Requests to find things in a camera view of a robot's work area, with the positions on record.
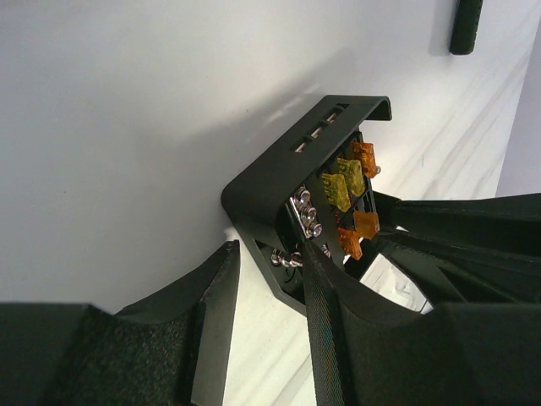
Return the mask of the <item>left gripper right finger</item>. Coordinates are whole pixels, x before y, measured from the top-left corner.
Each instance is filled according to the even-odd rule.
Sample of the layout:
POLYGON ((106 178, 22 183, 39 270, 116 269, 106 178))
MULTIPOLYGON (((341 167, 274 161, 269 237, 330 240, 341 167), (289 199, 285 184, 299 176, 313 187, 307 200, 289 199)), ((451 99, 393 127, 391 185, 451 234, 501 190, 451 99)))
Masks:
POLYGON ((313 243, 302 257, 316 403, 441 404, 428 317, 365 287, 313 243))

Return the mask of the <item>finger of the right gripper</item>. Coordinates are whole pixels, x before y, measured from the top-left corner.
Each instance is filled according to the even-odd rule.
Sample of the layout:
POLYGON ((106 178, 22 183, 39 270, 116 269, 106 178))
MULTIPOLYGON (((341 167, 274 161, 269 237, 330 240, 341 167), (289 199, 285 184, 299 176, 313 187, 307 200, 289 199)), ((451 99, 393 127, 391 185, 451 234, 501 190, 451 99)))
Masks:
POLYGON ((374 248, 438 305, 540 303, 540 258, 425 239, 380 234, 374 248))
POLYGON ((377 194, 380 224, 419 237, 519 255, 540 255, 540 195, 482 200, 400 200, 377 194))

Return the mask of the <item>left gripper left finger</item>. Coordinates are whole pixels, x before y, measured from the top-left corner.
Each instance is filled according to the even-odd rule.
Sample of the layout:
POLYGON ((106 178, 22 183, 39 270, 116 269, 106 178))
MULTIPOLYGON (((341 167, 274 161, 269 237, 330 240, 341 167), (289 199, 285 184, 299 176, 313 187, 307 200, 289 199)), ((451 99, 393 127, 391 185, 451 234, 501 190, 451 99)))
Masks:
POLYGON ((87 306, 44 405, 221 405, 240 243, 115 315, 87 306))

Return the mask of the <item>black fuse box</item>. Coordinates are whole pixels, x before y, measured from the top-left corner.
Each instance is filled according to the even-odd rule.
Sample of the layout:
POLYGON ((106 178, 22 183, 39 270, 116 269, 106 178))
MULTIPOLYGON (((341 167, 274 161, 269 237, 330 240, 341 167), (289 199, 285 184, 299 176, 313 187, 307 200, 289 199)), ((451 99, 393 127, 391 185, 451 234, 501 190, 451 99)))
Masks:
POLYGON ((350 194, 342 211, 332 204, 323 175, 340 172, 339 160, 353 157, 362 142, 365 120, 391 120, 386 96, 324 96, 277 141, 244 169, 221 194, 232 219, 272 293, 300 314, 305 312, 301 246, 313 242, 340 269, 361 278, 377 253, 360 239, 354 259, 339 239, 354 228, 356 211, 374 212, 371 182, 361 195, 350 194))

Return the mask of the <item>yellow blade fuse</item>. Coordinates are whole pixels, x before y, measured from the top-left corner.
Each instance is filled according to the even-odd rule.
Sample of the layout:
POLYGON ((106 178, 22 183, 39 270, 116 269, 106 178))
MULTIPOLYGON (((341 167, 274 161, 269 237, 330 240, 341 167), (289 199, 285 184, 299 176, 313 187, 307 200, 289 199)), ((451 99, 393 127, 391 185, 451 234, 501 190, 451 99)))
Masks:
POLYGON ((322 173, 321 179, 330 204, 342 212, 347 212, 351 207, 351 200, 345 177, 339 173, 322 173))
POLYGON ((356 159, 338 158, 340 174, 345 178, 346 185, 352 195, 360 197, 365 192, 361 162, 356 159))

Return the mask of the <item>orange blade fuse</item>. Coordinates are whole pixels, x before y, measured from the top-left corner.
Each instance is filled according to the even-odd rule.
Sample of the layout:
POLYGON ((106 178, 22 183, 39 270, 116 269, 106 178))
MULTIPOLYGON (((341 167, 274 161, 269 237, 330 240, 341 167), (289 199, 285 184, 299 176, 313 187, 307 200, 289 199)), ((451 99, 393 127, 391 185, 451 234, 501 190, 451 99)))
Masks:
POLYGON ((338 228, 337 232, 343 252, 356 261, 360 260, 363 256, 363 251, 360 244, 360 238, 356 231, 338 228))
POLYGON ((367 178, 377 176, 380 169, 375 161, 374 145, 372 143, 352 141, 350 146, 353 158, 361 162, 363 175, 367 178))
POLYGON ((380 231, 380 221, 375 212, 355 211, 353 221, 359 238, 371 240, 380 231))

